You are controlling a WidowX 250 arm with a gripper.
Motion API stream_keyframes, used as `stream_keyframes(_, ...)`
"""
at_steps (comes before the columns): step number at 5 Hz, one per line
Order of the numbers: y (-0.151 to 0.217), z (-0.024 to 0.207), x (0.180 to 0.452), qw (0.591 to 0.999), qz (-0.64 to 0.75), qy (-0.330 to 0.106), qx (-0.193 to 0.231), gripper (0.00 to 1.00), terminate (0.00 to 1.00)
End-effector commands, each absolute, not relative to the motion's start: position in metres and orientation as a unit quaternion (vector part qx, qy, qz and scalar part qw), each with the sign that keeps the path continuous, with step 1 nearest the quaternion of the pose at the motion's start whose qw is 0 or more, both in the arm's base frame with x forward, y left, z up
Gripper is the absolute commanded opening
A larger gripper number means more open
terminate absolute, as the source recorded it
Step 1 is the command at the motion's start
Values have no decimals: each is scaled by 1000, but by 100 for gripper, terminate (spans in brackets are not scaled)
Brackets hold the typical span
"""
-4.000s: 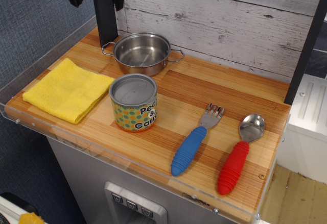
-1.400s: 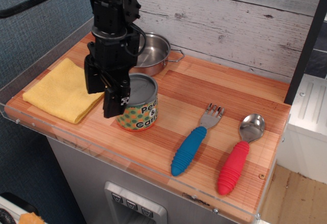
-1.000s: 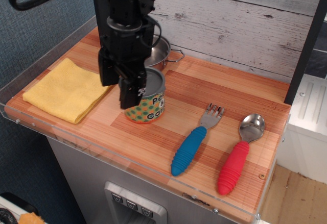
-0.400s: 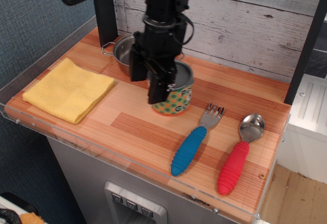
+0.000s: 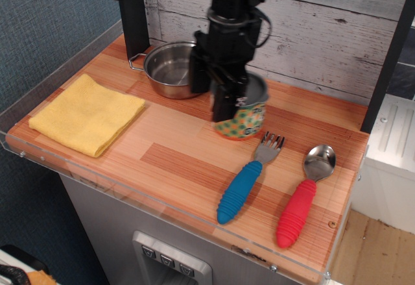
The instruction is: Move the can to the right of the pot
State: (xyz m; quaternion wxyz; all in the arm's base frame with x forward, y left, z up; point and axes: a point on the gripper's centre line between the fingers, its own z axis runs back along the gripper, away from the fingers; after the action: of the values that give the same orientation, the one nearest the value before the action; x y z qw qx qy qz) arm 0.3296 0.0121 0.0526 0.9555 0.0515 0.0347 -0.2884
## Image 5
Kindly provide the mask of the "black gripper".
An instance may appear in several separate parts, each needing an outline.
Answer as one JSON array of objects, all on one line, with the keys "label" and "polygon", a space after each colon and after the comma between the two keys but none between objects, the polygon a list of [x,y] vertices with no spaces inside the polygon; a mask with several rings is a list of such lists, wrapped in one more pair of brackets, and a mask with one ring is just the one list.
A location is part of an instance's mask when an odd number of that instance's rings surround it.
[{"label": "black gripper", "polygon": [[262,20],[255,15],[241,21],[216,15],[210,15],[208,19],[208,33],[195,32],[196,45],[189,57],[189,85],[192,93],[211,90],[213,122],[218,123],[233,119],[238,109],[246,104],[249,80],[245,75],[236,81],[211,83],[208,68],[244,67],[251,61],[258,48]]}]

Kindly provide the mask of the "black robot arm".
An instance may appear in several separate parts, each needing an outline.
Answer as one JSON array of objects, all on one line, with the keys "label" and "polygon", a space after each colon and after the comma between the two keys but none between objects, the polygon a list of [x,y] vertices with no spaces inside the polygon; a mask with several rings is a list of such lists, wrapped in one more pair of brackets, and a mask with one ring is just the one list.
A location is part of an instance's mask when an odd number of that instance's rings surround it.
[{"label": "black robot arm", "polygon": [[211,0],[209,30],[195,32],[189,58],[193,93],[214,89],[213,121],[232,119],[247,100],[246,65],[253,60],[262,22],[269,18],[257,6],[264,0]]}]

